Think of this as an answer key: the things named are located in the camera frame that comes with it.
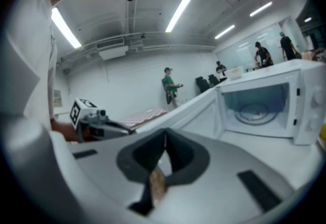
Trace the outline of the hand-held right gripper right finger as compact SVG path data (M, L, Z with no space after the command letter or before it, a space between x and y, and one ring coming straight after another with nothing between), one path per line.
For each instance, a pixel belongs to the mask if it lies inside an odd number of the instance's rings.
M294 193L284 176L266 160L271 138L226 131L220 139L168 129L198 145L209 164L190 184L168 188L152 212L157 223L241 223L263 215Z

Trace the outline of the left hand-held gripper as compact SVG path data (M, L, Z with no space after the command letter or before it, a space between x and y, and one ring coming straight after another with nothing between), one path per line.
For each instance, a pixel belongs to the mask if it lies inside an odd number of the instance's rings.
M83 127L89 127L90 124L103 125L109 122L109 139L136 134L135 130L132 130L124 124L109 121L109 117L104 109L99 108L86 99L75 99L70 112L70 119L76 132L78 142L84 142Z

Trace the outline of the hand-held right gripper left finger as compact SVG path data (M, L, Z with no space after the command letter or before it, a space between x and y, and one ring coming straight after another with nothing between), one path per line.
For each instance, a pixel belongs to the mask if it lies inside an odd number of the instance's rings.
M57 163L73 196L70 223L167 223L151 206L150 174L166 131L69 145L57 137Z

